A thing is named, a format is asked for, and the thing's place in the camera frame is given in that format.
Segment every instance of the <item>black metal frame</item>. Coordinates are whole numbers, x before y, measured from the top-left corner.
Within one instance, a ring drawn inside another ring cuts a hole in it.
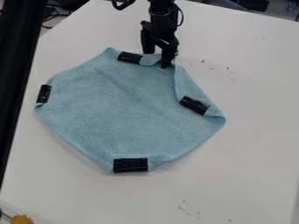
[[[0,187],[45,6],[46,0],[6,0],[3,6],[0,19]]]

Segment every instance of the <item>light blue towel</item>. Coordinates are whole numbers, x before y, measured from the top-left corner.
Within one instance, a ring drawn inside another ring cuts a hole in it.
[[[71,70],[54,75],[48,102],[35,110],[60,137],[112,172],[115,159],[147,158],[149,170],[201,145],[225,123],[185,69],[160,55],[140,65],[117,60],[106,49]],[[205,115],[179,104],[188,96],[209,106]]]

